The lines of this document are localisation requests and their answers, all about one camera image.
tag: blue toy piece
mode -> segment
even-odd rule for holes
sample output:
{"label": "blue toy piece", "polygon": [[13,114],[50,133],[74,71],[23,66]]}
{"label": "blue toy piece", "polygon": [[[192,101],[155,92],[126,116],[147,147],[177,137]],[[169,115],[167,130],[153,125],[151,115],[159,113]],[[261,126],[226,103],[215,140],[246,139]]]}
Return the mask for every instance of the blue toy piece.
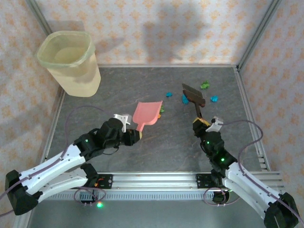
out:
{"label": "blue toy piece", "polygon": [[212,96],[212,97],[210,98],[210,100],[211,100],[212,102],[217,102],[217,101],[218,101],[218,96]]}
{"label": "blue toy piece", "polygon": [[171,97],[173,94],[171,92],[166,93],[166,97]]}
{"label": "blue toy piece", "polygon": [[189,103],[189,101],[188,101],[188,99],[186,98],[185,94],[182,95],[181,99],[182,99],[182,102],[183,102],[185,105],[187,105],[187,104]]}

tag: pink dustpan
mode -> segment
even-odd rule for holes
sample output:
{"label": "pink dustpan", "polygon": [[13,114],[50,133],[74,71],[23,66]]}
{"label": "pink dustpan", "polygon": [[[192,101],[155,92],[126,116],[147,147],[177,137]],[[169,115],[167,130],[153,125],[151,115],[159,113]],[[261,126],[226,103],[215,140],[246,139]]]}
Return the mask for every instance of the pink dustpan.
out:
{"label": "pink dustpan", "polygon": [[133,115],[133,122],[137,123],[136,130],[142,132],[145,125],[153,125],[158,119],[162,101],[159,102],[138,102]]}

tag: green toy piece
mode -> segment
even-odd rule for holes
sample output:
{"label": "green toy piece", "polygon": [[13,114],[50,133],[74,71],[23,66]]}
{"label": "green toy piece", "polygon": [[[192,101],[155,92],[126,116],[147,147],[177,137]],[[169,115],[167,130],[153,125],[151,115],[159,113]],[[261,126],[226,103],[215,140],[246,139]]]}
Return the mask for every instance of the green toy piece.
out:
{"label": "green toy piece", "polygon": [[206,80],[205,82],[203,82],[201,85],[200,85],[200,88],[201,89],[208,89],[210,86],[208,80]]}
{"label": "green toy piece", "polygon": [[160,113],[163,113],[165,111],[165,109],[163,108],[163,105],[161,106],[161,110]]}

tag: patterned wallpaper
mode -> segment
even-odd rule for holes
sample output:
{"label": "patterned wallpaper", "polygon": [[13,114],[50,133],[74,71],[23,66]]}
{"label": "patterned wallpaper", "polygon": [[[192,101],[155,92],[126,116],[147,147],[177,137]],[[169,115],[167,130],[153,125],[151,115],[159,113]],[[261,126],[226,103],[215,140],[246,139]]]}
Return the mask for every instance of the patterned wallpaper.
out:
{"label": "patterned wallpaper", "polygon": [[[40,161],[46,141],[58,84],[36,61],[34,54],[45,39],[24,0],[0,4],[0,192],[5,175],[26,170]],[[7,197],[0,214],[11,210]],[[14,214],[1,218],[10,228]]]}
{"label": "patterned wallpaper", "polygon": [[271,3],[36,1],[53,31],[88,31],[99,64],[237,64]]}
{"label": "patterned wallpaper", "polygon": [[304,218],[304,2],[282,1],[242,77],[273,170]]}

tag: trash bin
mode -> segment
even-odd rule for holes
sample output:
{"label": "trash bin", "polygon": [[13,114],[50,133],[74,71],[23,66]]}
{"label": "trash bin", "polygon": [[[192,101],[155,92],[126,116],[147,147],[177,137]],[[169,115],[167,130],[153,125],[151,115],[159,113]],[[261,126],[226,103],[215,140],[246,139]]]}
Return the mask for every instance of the trash bin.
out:
{"label": "trash bin", "polygon": [[71,96],[93,96],[100,84],[95,46],[82,31],[58,31],[50,34],[37,52],[45,67]]}

